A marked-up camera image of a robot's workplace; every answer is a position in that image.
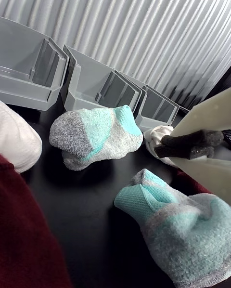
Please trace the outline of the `gripper white left finger with black foam pad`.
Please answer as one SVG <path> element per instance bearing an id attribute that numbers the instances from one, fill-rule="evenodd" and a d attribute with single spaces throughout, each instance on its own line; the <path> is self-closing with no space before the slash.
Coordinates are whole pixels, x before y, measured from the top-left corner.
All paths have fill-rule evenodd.
<path id="1" fill-rule="evenodd" d="M 231 89 L 195 105 L 178 123 L 173 132 L 165 135 L 161 145 L 168 148 L 216 146 L 220 132 L 231 128 Z"/>

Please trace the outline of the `gripper white right finger with black foam pad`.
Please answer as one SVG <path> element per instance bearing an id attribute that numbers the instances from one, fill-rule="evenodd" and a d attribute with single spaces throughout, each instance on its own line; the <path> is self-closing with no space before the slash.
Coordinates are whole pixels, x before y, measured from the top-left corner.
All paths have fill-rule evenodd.
<path id="1" fill-rule="evenodd" d="M 231 203 L 231 162 L 212 158 L 212 148 L 194 152 L 190 159 L 177 157 L 186 154 L 163 145 L 156 146 L 154 153 L 158 158 L 169 158 L 175 166 L 203 187 L 226 203 Z"/>

